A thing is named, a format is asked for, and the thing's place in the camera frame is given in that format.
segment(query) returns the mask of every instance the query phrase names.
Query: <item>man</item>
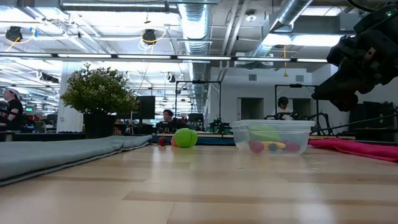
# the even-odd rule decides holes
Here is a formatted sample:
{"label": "man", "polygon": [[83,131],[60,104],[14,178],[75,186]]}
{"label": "man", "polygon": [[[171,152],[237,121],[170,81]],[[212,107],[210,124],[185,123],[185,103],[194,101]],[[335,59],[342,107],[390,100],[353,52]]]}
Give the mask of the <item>man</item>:
{"label": "man", "polygon": [[8,89],[4,91],[4,99],[8,102],[7,111],[15,114],[7,114],[0,118],[0,129],[3,130],[21,130],[22,115],[24,108],[18,99],[18,91]]}
{"label": "man", "polygon": [[173,112],[170,110],[163,111],[163,119],[165,122],[171,122],[173,120]]}
{"label": "man", "polygon": [[[278,99],[278,110],[275,113],[275,111],[273,112],[273,114],[277,114],[277,113],[292,113],[293,110],[288,108],[287,105],[289,104],[289,100],[287,99],[287,97],[282,96],[281,98]],[[293,120],[293,118],[290,115],[283,115],[283,118],[285,120]]]}

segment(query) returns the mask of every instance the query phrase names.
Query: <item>pink fabric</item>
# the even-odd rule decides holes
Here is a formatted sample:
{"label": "pink fabric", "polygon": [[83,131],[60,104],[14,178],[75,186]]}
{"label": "pink fabric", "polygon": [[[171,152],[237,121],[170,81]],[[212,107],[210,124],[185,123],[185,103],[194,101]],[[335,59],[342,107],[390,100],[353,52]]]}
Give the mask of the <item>pink fabric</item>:
{"label": "pink fabric", "polygon": [[336,149],[339,152],[352,155],[380,159],[389,162],[398,162],[397,146],[378,146],[343,139],[311,140],[309,143],[312,146],[323,149]]}

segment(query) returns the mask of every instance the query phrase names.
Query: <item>clear plastic bin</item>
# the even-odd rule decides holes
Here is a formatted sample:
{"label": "clear plastic bin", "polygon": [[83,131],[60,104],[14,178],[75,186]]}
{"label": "clear plastic bin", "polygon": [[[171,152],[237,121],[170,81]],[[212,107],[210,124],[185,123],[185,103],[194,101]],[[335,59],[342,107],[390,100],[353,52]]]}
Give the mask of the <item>clear plastic bin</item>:
{"label": "clear plastic bin", "polygon": [[233,122],[235,144],[251,154],[300,155],[314,121],[242,120]]}

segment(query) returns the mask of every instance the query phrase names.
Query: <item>red ball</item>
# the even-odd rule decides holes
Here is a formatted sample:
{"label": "red ball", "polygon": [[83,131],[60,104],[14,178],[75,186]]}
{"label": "red ball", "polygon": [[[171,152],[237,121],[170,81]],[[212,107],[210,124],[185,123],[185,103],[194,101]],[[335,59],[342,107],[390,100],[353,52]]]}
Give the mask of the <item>red ball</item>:
{"label": "red ball", "polygon": [[256,141],[256,140],[249,140],[249,147],[250,150],[254,153],[260,153],[264,150],[265,146],[263,143]]}
{"label": "red ball", "polygon": [[158,143],[160,146],[165,146],[165,145],[166,145],[166,142],[167,142],[167,140],[166,140],[166,138],[164,138],[164,137],[159,138],[159,140],[157,141],[157,143]]}
{"label": "red ball", "polygon": [[297,144],[296,142],[283,140],[282,143],[286,145],[284,149],[286,151],[297,152],[300,150],[300,144]]}
{"label": "red ball", "polygon": [[173,147],[178,147],[178,144],[175,143],[174,136],[172,137],[172,146],[173,146]]}

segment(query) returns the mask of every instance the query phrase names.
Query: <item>desk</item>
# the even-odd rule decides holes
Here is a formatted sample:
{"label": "desk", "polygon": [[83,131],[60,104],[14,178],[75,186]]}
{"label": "desk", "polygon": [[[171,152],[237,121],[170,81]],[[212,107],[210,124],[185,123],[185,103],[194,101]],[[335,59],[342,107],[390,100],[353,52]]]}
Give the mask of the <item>desk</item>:
{"label": "desk", "polygon": [[393,224],[396,164],[147,146],[0,188],[2,224]]}

